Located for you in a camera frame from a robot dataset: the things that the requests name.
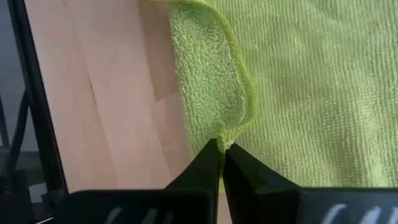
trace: white marking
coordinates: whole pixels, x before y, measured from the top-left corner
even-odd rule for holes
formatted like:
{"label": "white marking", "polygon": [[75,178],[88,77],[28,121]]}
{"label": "white marking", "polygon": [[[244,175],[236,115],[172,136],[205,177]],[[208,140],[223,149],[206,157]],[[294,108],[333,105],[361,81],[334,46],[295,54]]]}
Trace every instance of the white marking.
{"label": "white marking", "polygon": [[387,224],[398,224],[398,208],[392,209],[392,215]]}
{"label": "white marking", "polygon": [[345,209],[347,207],[346,204],[336,204],[329,209],[325,219],[321,222],[321,224],[332,224],[335,220],[336,216],[340,212],[340,210]]}
{"label": "white marking", "polygon": [[151,208],[147,216],[142,220],[141,224],[154,224],[157,215],[157,209]]}
{"label": "white marking", "polygon": [[373,207],[372,209],[366,212],[360,224],[376,224],[377,219],[379,219],[380,213],[381,213],[380,207]]}
{"label": "white marking", "polygon": [[50,221],[50,220],[53,220],[53,219],[54,219],[53,217],[46,218],[45,220],[42,220],[42,221],[40,221],[40,222],[38,222],[38,223],[36,223],[36,224],[43,224],[43,223],[46,223],[46,222],[48,222],[48,221]]}
{"label": "white marking", "polygon": [[114,209],[112,209],[108,215],[108,217],[106,218],[104,224],[112,224],[113,221],[116,219],[116,217],[122,212],[122,208],[121,207],[115,207]]}

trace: black plastic part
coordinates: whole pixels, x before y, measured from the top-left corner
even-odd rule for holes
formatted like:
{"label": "black plastic part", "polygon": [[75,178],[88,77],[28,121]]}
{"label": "black plastic part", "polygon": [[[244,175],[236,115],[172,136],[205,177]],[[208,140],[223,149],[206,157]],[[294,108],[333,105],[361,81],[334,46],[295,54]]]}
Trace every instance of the black plastic part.
{"label": "black plastic part", "polygon": [[7,2],[47,189],[49,191],[63,189],[67,193],[25,3],[23,0],[7,0]]}
{"label": "black plastic part", "polygon": [[9,149],[10,148],[10,140],[8,138],[8,130],[6,124],[6,117],[4,115],[4,108],[2,106],[2,100],[0,95],[0,137],[2,145]]}
{"label": "black plastic part", "polygon": [[299,186],[237,144],[226,151],[224,186],[233,223],[293,223]]}
{"label": "black plastic part", "polygon": [[94,190],[61,201],[57,223],[214,224],[221,153],[215,139],[164,190]]}
{"label": "black plastic part", "polygon": [[210,140],[189,166],[166,188],[203,188],[218,193],[221,152],[217,140]]}
{"label": "black plastic part", "polygon": [[53,190],[42,195],[44,209],[47,214],[54,214],[61,200],[65,197],[63,189]]}
{"label": "black plastic part", "polygon": [[299,224],[398,223],[397,189],[302,189],[300,198]]}
{"label": "black plastic part", "polygon": [[2,189],[0,183],[0,223],[32,223],[34,213],[24,170],[17,170],[12,181],[16,186],[12,192]]}
{"label": "black plastic part", "polygon": [[17,160],[19,154],[21,153],[21,146],[25,136],[28,108],[29,102],[26,93],[24,93],[19,104],[17,125],[15,128],[14,137],[12,139],[11,148],[9,150],[9,154],[7,155],[6,162],[1,172],[1,177],[5,178],[6,180],[4,186],[9,188],[9,190],[14,188],[12,184],[12,179],[15,176]]}
{"label": "black plastic part", "polygon": [[208,224],[213,195],[207,190],[92,190],[67,196],[55,213],[58,224]]}

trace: green microfiber cloth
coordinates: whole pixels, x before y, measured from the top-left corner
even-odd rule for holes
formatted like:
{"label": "green microfiber cloth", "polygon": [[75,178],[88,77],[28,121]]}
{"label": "green microfiber cloth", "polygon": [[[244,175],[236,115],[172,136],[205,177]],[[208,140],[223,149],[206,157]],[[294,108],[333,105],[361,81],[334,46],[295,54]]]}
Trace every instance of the green microfiber cloth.
{"label": "green microfiber cloth", "polygon": [[398,186],[398,1],[179,0],[170,23],[193,156],[218,138],[302,186]]}

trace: wooden surface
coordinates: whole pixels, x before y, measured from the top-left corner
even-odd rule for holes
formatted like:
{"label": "wooden surface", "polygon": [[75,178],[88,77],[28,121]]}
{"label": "wooden surface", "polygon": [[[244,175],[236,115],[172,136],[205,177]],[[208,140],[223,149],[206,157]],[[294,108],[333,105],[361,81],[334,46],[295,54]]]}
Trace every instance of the wooden surface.
{"label": "wooden surface", "polygon": [[168,3],[25,3],[69,191],[165,187],[190,162]]}

